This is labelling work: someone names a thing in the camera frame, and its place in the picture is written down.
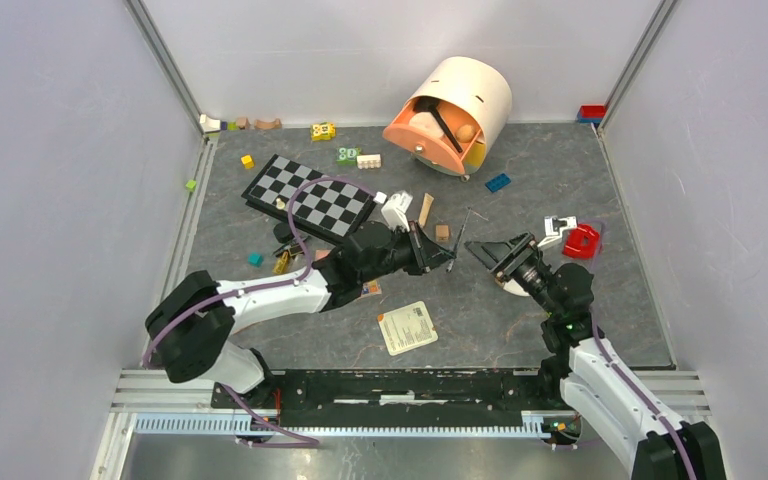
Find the cream round drawer cabinet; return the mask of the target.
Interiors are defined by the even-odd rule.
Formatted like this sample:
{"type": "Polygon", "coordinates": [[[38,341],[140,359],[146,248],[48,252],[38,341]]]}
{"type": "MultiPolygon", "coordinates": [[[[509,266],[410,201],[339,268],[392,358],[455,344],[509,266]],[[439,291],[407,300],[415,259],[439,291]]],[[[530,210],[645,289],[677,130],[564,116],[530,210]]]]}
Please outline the cream round drawer cabinet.
{"type": "Polygon", "coordinates": [[[410,99],[418,96],[435,97],[469,113],[484,131],[489,150],[506,126],[513,103],[512,90],[499,71],[464,56],[449,57],[439,63],[399,113],[410,99]]]}

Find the orange top drawer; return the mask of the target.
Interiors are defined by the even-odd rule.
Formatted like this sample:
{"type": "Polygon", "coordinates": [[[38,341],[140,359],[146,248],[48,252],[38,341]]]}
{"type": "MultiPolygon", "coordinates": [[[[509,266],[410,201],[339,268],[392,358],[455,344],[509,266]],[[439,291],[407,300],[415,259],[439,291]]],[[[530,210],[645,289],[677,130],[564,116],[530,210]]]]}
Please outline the orange top drawer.
{"type": "Polygon", "coordinates": [[[445,135],[440,139],[425,137],[420,131],[408,125],[409,120],[416,113],[413,107],[418,97],[406,103],[397,117],[384,129],[383,138],[408,151],[430,168],[444,174],[469,177],[475,173],[483,165],[489,150],[484,131],[477,121],[462,108],[440,100],[439,111],[454,135],[464,124],[471,124],[477,129],[477,134],[470,143],[460,143],[463,152],[457,153],[445,135]],[[415,153],[417,146],[425,150],[422,157],[415,153]]]}

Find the small orange sponge ball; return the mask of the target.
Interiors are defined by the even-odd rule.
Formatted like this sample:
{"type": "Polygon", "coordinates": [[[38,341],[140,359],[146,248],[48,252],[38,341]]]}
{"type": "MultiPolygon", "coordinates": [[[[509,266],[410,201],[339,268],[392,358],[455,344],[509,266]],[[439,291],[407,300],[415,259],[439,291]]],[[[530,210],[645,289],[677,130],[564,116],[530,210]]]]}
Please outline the small orange sponge ball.
{"type": "Polygon", "coordinates": [[[464,124],[455,132],[455,138],[459,143],[470,143],[476,136],[477,129],[471,124],[464,124]]]}

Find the black eyeliner pencil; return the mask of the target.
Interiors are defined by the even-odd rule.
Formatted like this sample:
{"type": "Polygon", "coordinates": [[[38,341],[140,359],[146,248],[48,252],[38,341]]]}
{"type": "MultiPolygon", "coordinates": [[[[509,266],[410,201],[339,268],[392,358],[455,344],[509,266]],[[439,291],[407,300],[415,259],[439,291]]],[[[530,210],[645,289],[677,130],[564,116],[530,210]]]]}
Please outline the black eyeliner pencil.
{"type": "Polygon", "coordinates": [[[462,243],[463,235],[464,235],[464,232],[466,230],[466,226],[467,226],[469,217],[472,214],[472,211],[473,211],[472,207],[467,207],[466,214],[464,216],[462,225],[461,225],[460,229],[458,230],[458,234],[457,234],[457,236],[455,238],[454,246],[451,249],[452,256],[451,256],[451,258],[450,258],[450,260],[449,260],[449,262],[448,262],[448,264],[446,266],[446,269],[445,269],[446,273],[452,272],[452,270],[453,270],[453,268],[455,266],[455,263],[456,263],[456,260],[457,260],[457,257],[458,257],[458,251],[459,251],[460,245],[462,243]]]}

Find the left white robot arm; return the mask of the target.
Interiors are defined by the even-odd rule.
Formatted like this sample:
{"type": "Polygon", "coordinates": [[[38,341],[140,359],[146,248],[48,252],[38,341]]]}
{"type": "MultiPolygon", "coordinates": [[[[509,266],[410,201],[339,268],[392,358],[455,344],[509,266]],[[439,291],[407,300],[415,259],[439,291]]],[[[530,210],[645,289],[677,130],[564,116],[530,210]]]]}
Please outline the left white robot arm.
{"type": "Polygon", "coordinates": [[[232,335],[267,320],[341,308],[357,300],[367,282],[399,271],[424,275],[455,256],[415,222],[406,229],[367,222],[294,272],[247,281],[193,272],[147,317],[144,363],[161,368],[172,383],[209,380],[262,407],[273,397],[274,381],[260,354],[232,343],[232,335]]]}

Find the black makeup brush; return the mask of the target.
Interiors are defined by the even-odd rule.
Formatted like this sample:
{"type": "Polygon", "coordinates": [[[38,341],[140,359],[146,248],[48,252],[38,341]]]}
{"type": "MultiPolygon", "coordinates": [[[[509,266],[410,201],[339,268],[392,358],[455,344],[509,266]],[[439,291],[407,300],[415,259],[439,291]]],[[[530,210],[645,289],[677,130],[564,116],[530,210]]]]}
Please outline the black makeup brush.
{"type": "Polygon", "coordinates": [[[455,137],[454,133],[451,131],[449,126],[447,125],[446,121],[444,120],[443,116],[441,115],[439,111],[439,104],[440,100],[435,97],[431,96],[419,96],[416,99],[416,103],[413,107],[415,112],[427,112],[432,115],[437,125],[442,130],[445,137],[450,141],[452,146],[454,147],[455,151],[457,153],[462,153],[463,149],[455,137]]]}

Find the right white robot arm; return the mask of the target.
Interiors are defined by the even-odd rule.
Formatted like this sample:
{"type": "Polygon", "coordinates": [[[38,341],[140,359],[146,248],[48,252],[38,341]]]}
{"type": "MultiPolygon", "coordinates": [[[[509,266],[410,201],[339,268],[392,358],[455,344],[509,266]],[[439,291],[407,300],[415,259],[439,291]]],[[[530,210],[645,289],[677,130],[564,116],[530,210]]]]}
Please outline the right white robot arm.
{"type": "Polygon", "coordinates": [[[530,233],[465,247],[496,280],[519,285],[546,312],[540,329],[551,355],[541,362],[537,382],[545,405],[568,405],[583,416],[632,479],[726,478],[716,432],[658,399],[599,328],[587,268],[552,268],[530,233]]]}

